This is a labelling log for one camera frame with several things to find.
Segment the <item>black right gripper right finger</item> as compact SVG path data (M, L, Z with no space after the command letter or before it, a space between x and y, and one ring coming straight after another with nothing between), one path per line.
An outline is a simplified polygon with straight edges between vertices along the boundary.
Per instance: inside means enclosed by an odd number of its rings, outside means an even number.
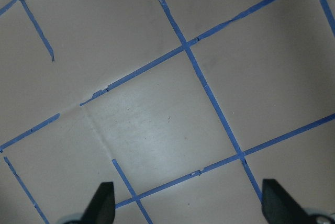
M275 179L263 179L262 214L268 223L309 223L309 216Z

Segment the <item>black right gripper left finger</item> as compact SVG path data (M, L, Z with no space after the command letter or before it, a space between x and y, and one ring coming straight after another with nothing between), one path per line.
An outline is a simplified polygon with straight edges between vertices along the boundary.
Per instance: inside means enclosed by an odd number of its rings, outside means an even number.
M114 184L102 182L80 218L80 223L112 224L115 214Z

